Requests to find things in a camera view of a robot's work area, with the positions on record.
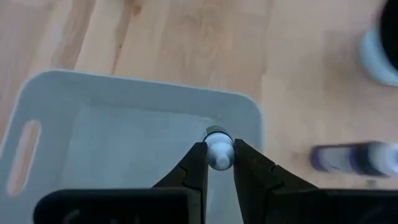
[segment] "white plastic bin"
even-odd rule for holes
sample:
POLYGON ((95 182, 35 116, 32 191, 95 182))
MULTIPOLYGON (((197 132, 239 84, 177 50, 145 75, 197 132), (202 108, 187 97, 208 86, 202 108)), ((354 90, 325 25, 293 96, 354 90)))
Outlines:
MULTIPOLYGON (((237 93, 55 70, 23 87, 0 158, 2 223, 32 223, 58 189, 145 188, 167 174, 205 128, 220 125, 262 149, 257 104, 237 93), (7 192, 21 132, 40 123, 22 191, 7 192)), ((206 222, 242 223, 233 170, 209 169, 206 222)))

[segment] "hardwood floor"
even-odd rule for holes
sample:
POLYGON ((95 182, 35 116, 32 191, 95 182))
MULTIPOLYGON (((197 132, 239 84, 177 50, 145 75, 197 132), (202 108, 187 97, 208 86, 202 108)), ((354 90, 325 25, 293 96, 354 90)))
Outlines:
POLYGON ((358 62, 383 2, 0 0, 0 136, 19 87, 50 68, 205 86, 260 104, 276 163, 320 187, 366 188, 307 157, 314 144, 398 140, 398 89, 358 62))

